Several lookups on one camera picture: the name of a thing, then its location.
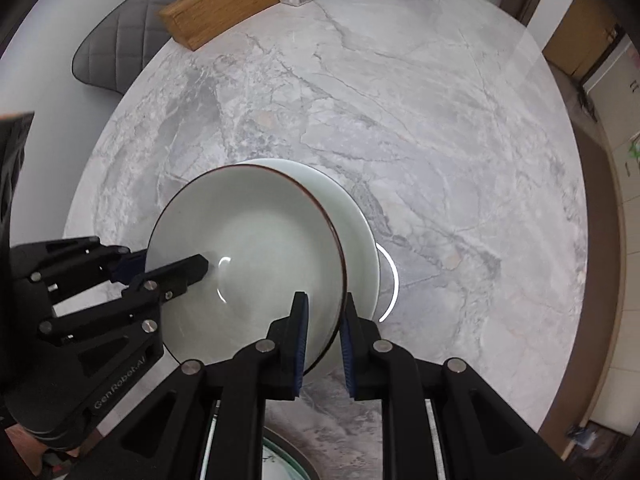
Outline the grey rimmed plate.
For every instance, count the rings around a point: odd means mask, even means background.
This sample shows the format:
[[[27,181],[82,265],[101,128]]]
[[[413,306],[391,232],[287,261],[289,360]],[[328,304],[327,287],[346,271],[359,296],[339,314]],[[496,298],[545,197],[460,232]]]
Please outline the grey rimmed plate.
[[[321,479],[317,468],[308,460],[307,456],[277,432],[265,427],[262,443],[265,448],[269,448],[270,451],[275,452],[277,456],[282,458],[288,466],[296,471],[300,478]]]

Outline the white wall cabinet unit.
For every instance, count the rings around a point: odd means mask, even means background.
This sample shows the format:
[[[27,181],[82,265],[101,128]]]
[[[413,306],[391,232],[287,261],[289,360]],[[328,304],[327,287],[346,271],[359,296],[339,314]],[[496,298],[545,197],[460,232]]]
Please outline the white wall cabinet unit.
[[[620,291],[590,418],[630,436],[639,425],[639,51],[629,39],[587,84],[613,165],[620,220]]]

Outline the wooden tissue box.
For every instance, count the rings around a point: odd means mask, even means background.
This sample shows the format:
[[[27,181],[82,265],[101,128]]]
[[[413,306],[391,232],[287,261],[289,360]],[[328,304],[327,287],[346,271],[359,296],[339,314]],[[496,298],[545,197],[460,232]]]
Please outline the wooden tissue box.
[[[160,9],[160,20],[175,42],[191,51],[279,0],[176,0]]]

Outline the teal floral plate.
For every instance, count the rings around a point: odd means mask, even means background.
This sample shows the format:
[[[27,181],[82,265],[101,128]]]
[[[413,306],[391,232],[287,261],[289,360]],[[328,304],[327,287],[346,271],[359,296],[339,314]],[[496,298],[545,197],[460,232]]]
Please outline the teal floral plate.
[[[268,442],[262,445],[262,480],[301,479],[298,471]]]

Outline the floral patterned small bowl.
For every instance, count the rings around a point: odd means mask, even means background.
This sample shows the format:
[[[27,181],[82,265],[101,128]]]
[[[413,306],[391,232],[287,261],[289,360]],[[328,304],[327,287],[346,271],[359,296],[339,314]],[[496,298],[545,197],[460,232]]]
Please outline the floral patterned small bowl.
[[[182,188],[157,219],[150,271],[193,255],[207,261],[201,281],[162,310],[163,340],[178,361],[231,358],[265,337],[308,298],[304,371],[334,341],[347,292],[346,261],[326,208],[281,171],[252,164],[219,167]]]

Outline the grey quilted chair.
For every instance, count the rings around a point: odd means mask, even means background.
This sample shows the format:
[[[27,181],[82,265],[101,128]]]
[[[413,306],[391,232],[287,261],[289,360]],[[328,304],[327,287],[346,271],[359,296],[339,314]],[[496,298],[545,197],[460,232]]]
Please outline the grey quilted chair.
[[[124,0],[82,40],[72,74],[83,84],[127,92],[169,40],[160,10],[175,0]]]

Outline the medium white bowl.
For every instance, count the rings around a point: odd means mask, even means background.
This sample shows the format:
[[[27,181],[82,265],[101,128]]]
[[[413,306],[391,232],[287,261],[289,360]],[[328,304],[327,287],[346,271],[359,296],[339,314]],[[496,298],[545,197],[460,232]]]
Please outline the medium white bowl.
[[[239,234],[219,264],[221,297],[229,315],[230,350],[262,336],[288,313],[296,292],[309,298],[305,372],[332,370],[338,318],[346,297],[372,313],[380,289],[374,237],[355,200],[321,171],[282,159],[236,166],[243,196]]]

